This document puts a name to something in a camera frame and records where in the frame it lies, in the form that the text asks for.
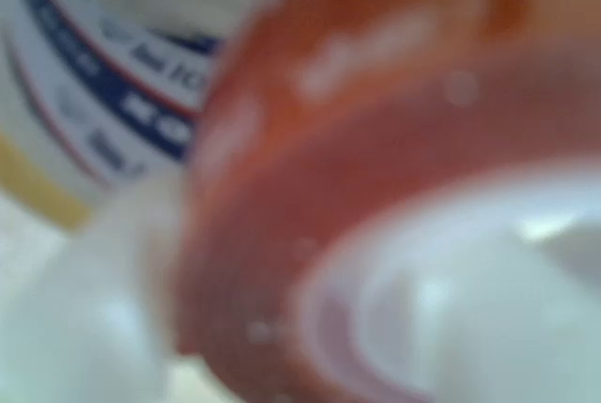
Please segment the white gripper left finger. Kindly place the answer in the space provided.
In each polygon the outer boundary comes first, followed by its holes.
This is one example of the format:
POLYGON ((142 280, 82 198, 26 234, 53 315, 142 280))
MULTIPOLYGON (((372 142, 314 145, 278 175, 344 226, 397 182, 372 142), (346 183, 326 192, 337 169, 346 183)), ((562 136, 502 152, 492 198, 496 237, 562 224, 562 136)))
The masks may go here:
POLYGON ((183 190, 150 177, 114 194, 3 307, 3 401, 165 399, 183 190))

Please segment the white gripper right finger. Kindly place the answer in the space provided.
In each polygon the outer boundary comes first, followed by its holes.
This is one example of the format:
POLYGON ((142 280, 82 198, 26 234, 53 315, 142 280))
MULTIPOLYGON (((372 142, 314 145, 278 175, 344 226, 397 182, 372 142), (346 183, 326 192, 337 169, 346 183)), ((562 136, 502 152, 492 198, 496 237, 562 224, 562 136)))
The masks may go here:
POLYGON ((380 376, 437 402, 600 398, 600 177, 532 175, 395 210, 356 345, 380 376))

